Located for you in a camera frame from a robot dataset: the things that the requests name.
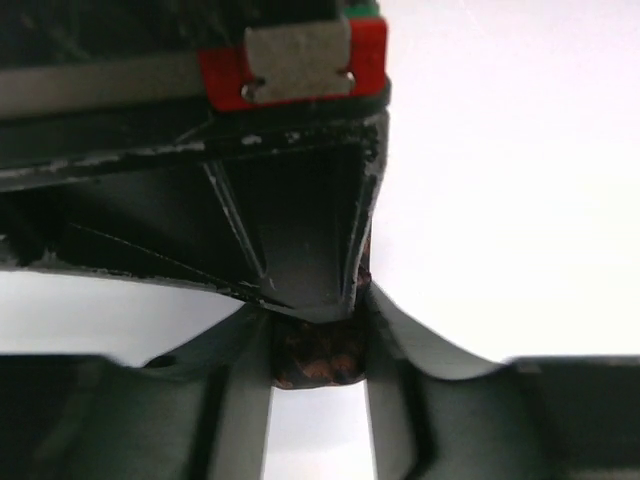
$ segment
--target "curved plastic edge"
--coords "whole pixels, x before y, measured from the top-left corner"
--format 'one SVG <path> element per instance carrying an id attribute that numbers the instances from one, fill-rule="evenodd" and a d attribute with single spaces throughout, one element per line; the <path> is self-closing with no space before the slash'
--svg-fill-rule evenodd
<path id="1" fill-rule="evenodd" d="M 400 310 L 384 291 L 371 283 L 367 305 L 376 328 L 423 373 L 442 380 L 466 380 L 503 367 L 478 357 L 440 337 Z"/>

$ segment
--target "metal clip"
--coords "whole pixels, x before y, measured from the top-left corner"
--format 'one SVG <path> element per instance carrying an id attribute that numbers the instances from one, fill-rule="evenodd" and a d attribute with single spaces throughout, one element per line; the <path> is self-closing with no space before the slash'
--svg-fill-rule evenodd
<path id="1" fill-rule="evenodd" d="M 347 71 L 351 27 L 346 18 L 245 31 L 249 68 L 257 78 L 245 100 L 274 103 L 347 95 L 355 85 Z"/>

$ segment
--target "small hole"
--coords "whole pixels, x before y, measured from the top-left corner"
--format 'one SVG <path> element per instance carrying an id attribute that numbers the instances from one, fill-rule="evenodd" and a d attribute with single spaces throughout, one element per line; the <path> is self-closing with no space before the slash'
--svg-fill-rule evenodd
<path id="1" fill-rule="evenodd" d="M 175 365 L 177 359 L 174 355 L 161 355 L 151 360 L 145 368 L 167 368 Z"/>

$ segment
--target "white surface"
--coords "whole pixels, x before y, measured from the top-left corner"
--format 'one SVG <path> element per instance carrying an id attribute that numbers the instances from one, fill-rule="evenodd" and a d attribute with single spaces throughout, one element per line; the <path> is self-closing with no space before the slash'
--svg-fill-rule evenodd
<path id="1" fill-rule="evenodd" d="M 640 3 L 383 1 L 372 271 L 495 361 L 639 353 Z"/>
<path id="2" fill-rule="evenodd" d="M 375 278 L 494 360 L 638 353 L 640 3 L 382 3 L 394 91 Z M 3 351 L 139 364 L 208 328 L 219 306 L 237 308 L 201 292 L 21 275 L 0 275 Z M 266 480 L 371 479 L 363 392 L 277 392 Z"/>
<path id="3" fill-rule="evenodd" d="M 0 274 L 0 352 L 99 353 L 142 366 L 241 305 L 195 290 L 4 272 Z"/>

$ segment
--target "red plastic clip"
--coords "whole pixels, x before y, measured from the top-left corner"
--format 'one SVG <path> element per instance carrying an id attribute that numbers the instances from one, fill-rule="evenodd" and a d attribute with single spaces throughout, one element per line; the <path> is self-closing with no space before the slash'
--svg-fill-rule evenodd
<path id="1" fill-rule="evenodd" d="M 355 88 L 345 96 L 376 95 L 385 88 L 387 23 L 383 18 L 354 18 L 351 24 L 351 59 L 347 70 L 355 78 Z M 315 98 L 256 105 L 242 97 L 244 85 L 255 81 L 243 45 L 198 52 L 200 69 L 211 105 L 221 112 L 247 110 L 269 105 L 317 100 Z M 341 95 L 322 97 L 340 98 Z"/>

